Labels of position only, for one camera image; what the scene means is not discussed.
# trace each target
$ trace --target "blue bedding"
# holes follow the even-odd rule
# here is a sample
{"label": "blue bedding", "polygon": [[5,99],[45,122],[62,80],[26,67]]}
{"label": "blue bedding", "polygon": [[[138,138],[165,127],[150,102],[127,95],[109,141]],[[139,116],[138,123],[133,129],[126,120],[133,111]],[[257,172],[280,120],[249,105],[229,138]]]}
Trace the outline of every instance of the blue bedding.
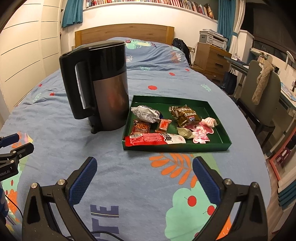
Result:
{"label": "blue bedding", "polygon": [[[0,136],[16,132],[21,136],[1,153],[28,142],[35,146],[31,155],[21,159],[19,174],[3,181],[4,192],[24,210],[32,183],[55,184],[93,156],[98,171],[81,202],[74,206],[91,231],[109,231],[126,241],[190,241],[216,207],[192,171],[193,158],[201,155],[223,178],[237,184],[258,182],[267,207],[271,187],[265,159],[235,103],[205,76],[191,70],[179,49],[157,42],[116,39],[126,41],[130,102],[133,95],[208,101],[232,141],[230,148],[216,153],[124,151],[124,127],[91,134],[87,119],[73,118],[57,70],[14,108],[1,130]],[[20,213],[12,203],[8,206],[7,225],[20,238]],[[220,235],[229,227],[228,221]],[[61,230],[68,235],[64,225]],[[95,235],[98,240],[113,240],[106,234]]]}

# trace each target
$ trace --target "white curtain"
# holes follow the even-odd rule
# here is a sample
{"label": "white curtain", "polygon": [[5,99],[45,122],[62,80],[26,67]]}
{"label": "white curtain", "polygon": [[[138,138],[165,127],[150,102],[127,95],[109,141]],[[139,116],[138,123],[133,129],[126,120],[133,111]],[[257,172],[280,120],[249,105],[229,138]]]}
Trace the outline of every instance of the white curtain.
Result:
{"label": "white curtain", "polygon": [[229,48],[229,53],[231,53],[232,55],[237,53],[237,49],[238,49],[237,35],[240,31],[242,22],[244,20],[245,8],[246,8],[246,0],[236,0],[235,17],[234,17],[234,24],[233,24],[234,35],[232,35],[231,45]]}

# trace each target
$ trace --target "black cable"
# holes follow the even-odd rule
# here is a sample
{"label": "black cable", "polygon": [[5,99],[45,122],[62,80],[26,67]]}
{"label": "black cable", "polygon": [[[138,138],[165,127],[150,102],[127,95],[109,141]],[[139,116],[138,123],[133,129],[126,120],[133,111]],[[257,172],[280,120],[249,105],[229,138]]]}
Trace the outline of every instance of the black cable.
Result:
{"label": "black cable", "polygon": [[120,240],[120,241],[124,241],[123,239],[121,239],[120,237],[117,237],[116,235],[114,235],[113,233],[109,233],[107,231],[92,231],[91,234],[109,234],[113,237],[115,237],[116,239]]}
{"label": "black cable", "polygon": [[13,202],[13,201],[11,201],[11,199],[8,197],[8,196],[6,196],[6,194],[5,194],[5,197],[14,205],[14,206],[16,206],[17,207],[17,209],[20,211],[20,214],[21,214],[21,216],[22,216],[22,211],[19,209],[19,207]]}

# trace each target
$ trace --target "kettle handle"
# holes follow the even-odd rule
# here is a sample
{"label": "kettle handle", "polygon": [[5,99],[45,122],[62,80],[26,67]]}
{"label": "kettle handle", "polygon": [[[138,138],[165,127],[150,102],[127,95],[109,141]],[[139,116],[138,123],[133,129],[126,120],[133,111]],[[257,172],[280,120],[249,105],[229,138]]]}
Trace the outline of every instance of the kettle handle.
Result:
{"label": "kettle handle", "polygon": [[[62,55],[59,58],[61,66],[62,77],[70,103],[70,107],[75,119],[84,119],[95,114],[95,107],[86,106],[83,108],[78,83],[75,73],[75,65],[79,62],[86,62],[89,67],[89,51],[79,48]],[[88,82],[91,81],[89,70],[87,71]]]}

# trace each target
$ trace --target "metal screw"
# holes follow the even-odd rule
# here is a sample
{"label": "metal screw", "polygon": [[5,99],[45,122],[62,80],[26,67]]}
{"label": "metal screw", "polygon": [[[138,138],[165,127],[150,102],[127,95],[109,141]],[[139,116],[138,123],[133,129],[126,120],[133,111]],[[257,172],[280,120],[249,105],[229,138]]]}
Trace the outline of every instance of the metal screw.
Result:
{"label": "metal screw", "polygon": [[226,179],[224,180],[224,183],[225,183],[226,185],[231,185],[231,184],[232,184],[232,181],[231,181],[229,178],[226,178]]}
{"label": "metal screw", "polygon": [[60,179],[60,180],[57,181],[57,183],[58,183],[59,185],[64,185],[65,182],[66,182],[65,179]]}
{"label": "metal screw", "polygon": [[254,188],[258,188],[258,187],[259,187],[259,184],[256,183],[256,182],[253,182],[253,183],[252,183],[252,186],[253,186]]}
{"label": "metal screw", "polygon": [[38,186],[37,183],[32,183],[31,188],[36,188]]}

